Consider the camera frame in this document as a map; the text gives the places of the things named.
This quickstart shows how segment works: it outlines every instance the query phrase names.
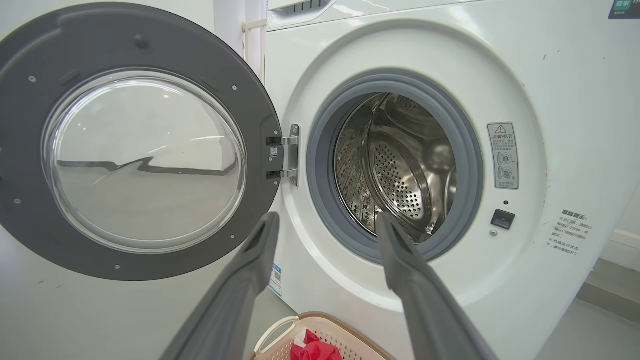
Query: basket rim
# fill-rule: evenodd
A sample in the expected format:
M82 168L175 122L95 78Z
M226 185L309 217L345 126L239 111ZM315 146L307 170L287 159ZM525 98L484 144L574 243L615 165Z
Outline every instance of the basket rim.
M322 318L322 319L328 320L334 323L335 325L341 327L343 330L353 335L356 339L360 340L362 343L370 347L373 351L377 352L378 355L380 355L384 360L395 360L388 352L386 352L384 349L379 347L376 343L371 341L371 339L364 336L363 334L360 334L359 331L352 328L347 323L336 318L335 316L329 315L327 313L322 313L320 311L309 311L307 313L302 313L298 315L299 320L304 320L307 318ZM249 360L255 360L255 359L256 359L256 353L254 352L253 355L249 358Z

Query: laundry basket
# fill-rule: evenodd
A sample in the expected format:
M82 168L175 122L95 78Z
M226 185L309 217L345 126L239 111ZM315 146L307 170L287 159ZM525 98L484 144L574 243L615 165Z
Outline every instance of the laundry basket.
M270 344L267 340L281 327L291 326ZM290 360L293 339L303 329L314 332L321 341L340 350L343 360L393 360L371 340L345 323L324 313L290 316L273 324L258 341L251 360Z

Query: gray rubber seal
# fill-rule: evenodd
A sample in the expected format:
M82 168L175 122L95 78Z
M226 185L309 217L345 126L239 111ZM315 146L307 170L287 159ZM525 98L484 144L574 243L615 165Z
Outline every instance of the gray rubber seal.
M224 104L246 145L244 197L216 234L181 251L130 254L77 231L60 213L42 170L45 122L60 99L115 69L167 71ZM126 3L73 6L39 17L0 43L0 224L27 248L71 271L112 280L163 279L202 268L240 245L275 198L282 134L251 68L222 40L172 13Z
M380 245L349 214L340 199L333 155L343 125L355 108L371 94L390 92L410 98L427 109L446 132L456 158L456 200L438 232L416 245L425 260L451 249L476 216L482 196L484 167L474 128L456 101L434 82L396 70L359 77L343 86L320 111L307 147L307 177L311 198L334 237L355 254L382 263Z

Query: red cloth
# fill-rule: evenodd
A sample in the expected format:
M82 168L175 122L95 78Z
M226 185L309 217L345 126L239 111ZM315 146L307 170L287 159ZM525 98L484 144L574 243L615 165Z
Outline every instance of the red cloth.
M291 360L342 360L340 351L331 344L323 343L307 329L305 344L300 347L295 343L291 347Z

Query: stainless steel drum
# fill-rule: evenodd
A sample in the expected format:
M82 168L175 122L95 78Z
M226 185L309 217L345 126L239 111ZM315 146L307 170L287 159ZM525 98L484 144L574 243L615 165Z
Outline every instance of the stainless steel drum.
M360 225L376 234L376 217L388 211L416 243L440 228L457 183L444 130L424 108L394 94L371 97L347 119L336 144L335 175Z

